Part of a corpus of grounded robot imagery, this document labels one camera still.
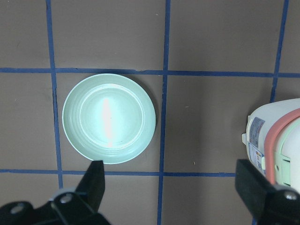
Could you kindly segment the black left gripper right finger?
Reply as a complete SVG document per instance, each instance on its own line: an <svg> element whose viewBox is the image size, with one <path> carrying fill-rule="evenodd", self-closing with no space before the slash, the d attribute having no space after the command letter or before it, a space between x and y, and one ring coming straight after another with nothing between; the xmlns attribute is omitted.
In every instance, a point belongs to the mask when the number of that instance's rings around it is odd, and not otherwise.
<svg viewBox="0 0 300 225"><path fill-rule="evenodd" d="M298 225L300 194L271 184L247 159L236 162L235 189L257 225Z"/></svg>

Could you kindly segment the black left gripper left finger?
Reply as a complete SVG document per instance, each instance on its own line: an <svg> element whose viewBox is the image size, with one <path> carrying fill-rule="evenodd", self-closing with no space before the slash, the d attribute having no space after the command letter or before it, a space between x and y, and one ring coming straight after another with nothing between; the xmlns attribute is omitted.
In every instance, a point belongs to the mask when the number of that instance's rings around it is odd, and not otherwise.
<svg viewBox="0 0 300 225"><path fill-rule="evenodd" d="M30 202L7 203L0 208L2 225L109 225L98 212L105 192L104 163L92 161L80 183L72 191L64 191L43 206Z"/></svg>

